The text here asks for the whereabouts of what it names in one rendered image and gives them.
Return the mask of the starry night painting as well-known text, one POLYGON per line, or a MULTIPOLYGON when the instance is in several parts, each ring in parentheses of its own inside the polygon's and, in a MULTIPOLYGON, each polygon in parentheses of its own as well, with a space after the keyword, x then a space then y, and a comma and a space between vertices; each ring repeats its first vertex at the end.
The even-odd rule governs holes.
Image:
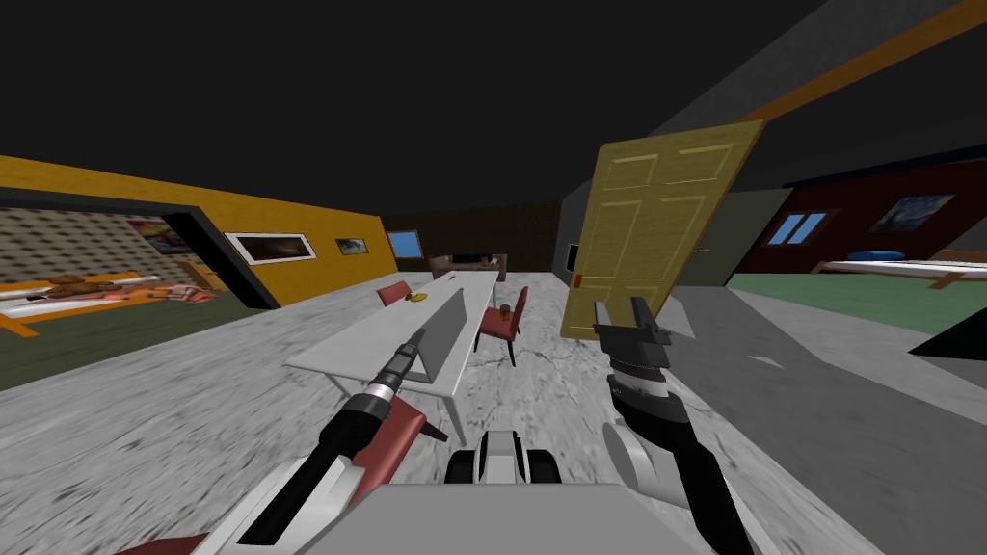
POLYGON ((870 232, 911 231, 928 221, 946 205, 953 195, 932 195, 901 198, 869 230, 870 232))

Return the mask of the white bed with blue cushion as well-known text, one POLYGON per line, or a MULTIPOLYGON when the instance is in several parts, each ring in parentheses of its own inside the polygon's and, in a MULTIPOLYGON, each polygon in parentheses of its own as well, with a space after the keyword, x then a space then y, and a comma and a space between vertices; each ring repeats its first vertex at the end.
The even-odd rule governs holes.
POLYGON ((899 251, 855 251, 845 260, 820 261, 811 275, 824 272, 929 280, 931 289, 953 283, 987 282, 987 251, 941 250, 932 259, 907 259, 899 251))

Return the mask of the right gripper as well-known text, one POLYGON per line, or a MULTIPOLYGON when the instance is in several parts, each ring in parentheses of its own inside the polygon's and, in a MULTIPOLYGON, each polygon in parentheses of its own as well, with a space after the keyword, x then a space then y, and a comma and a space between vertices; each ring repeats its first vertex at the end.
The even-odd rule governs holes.
POLYGON ((602 351, 612 360, 640 367, 670 368, 665 347, 670 332, 660 328, 644 297, 630 297, 636 327, 611 325, 605 302, 594 302, 594 332, 602 351))

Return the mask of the orange bed with toys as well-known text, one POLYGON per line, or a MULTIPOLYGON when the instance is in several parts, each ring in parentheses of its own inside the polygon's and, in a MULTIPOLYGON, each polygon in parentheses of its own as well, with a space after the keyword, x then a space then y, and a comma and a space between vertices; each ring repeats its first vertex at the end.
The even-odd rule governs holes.
POLYGON ((197 285, 135 272, 0 283, 0 329, 36 336, 29 326, 38 322, 160 301, 202 304, 217 297, 197 285))

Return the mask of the brown sofa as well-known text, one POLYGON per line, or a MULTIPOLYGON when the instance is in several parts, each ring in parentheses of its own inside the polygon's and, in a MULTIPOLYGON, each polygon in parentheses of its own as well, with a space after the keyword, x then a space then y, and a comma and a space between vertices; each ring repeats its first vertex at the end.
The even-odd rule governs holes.
POLYGON ((433 279, 450 272, 494 272, 498 282, 505 282, 507 275, 506 253, 465 253, 429 258, 428 265, 433 279))

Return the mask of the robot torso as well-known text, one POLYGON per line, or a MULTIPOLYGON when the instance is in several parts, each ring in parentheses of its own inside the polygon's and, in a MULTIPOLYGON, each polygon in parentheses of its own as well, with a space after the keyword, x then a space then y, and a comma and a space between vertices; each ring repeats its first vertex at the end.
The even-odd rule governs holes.
POLYGON ((700 555, 615 484, 384 485, 301 555, 700 555))

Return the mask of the colourful wall poster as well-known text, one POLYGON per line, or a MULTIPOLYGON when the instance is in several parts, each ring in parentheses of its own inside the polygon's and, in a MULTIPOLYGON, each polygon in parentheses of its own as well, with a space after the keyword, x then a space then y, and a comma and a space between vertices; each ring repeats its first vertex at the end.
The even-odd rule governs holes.
POLYGON ((163 220, 127 219, 126 222, 159 253, 193 253, 194 250, 163 220))

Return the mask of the double pane blue window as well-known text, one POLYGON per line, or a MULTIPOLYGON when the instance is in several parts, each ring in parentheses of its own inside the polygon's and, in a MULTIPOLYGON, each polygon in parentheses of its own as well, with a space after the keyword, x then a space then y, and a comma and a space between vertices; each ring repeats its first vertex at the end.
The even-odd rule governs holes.
POLYGON ((806 243, 826 221, 827 212, 789 213, 767 238, 766 245, 794 246, 806 243))

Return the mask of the white framed wide picture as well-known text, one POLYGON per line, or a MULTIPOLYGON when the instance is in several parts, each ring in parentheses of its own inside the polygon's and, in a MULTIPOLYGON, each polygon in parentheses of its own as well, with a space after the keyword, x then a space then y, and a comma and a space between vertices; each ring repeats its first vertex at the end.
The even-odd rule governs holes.
POLYGON ((304 234, 225 233, 225 237, 251 266, 317 259, 304 234))

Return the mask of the yellow wooden door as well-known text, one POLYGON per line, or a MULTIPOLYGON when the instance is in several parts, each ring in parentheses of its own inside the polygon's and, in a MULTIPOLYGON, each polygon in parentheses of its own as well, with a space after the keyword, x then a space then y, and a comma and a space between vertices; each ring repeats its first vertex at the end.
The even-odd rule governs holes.
POLYGON ((763 128, 761 120, 604 145, 596 160, 562 319, 596 340, 594 302, 631 326, 630 297, 657 316, 763 128), (579 288, 574 277, 582 274, 579 288))

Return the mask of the long white table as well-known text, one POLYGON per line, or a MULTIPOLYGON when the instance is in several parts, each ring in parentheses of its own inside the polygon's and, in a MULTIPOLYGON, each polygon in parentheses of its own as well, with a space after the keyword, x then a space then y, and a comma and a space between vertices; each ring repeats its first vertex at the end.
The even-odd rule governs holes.
POLYGON ((422 288, 427 295, 425 300, 418 303, 400 301, 384 307, 290 358, 286 364, 327 375, 349 397, 362 389, 345 385, 340 382, 342 379, 361 383, 373 380, 395 351, 408 342, 443 304, 452 297, 460 297, 465 321, 452 334, 454 342, 437 377, 429 383, 405 381, 403 388, 442 399, 458 439, 467 444, 464 420, 457 408, 457 389, 495 284, 496 276, 491 272, 452 272, 422 288))

